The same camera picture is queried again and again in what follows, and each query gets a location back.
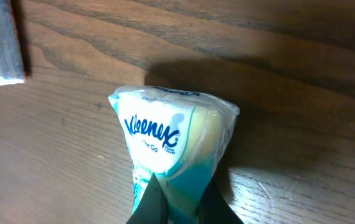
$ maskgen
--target dark object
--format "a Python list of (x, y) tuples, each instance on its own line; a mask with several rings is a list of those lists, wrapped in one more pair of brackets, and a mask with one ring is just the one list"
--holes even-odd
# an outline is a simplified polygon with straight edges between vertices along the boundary
[[(198, 220), (199, 224), (242, 223), (222, 198), (213, 179), (198, 206)], [(167, 224), (167, 222), (168, 203), (153, 174), (138, 208), (126, 224)]]

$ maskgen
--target wood grain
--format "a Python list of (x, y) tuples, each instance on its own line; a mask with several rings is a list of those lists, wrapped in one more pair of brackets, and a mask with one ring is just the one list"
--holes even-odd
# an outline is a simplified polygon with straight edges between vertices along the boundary
[(125, 223), (121, 85), (241, 115), (216, 173), (245, 223), (355, 223), (355, 2), (21, 0), (31, 77), (0, 87), (0, 223)]

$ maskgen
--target wooden table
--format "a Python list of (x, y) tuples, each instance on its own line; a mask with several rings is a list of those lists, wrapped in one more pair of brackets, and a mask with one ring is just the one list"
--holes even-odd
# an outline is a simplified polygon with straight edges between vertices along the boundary
[(216, 178), (245, 223), (355, 223), (355, 1), (15, 3), (32, 75), (0, 87), (0, 223), (127, 221), (126, 84), (240, 107)]

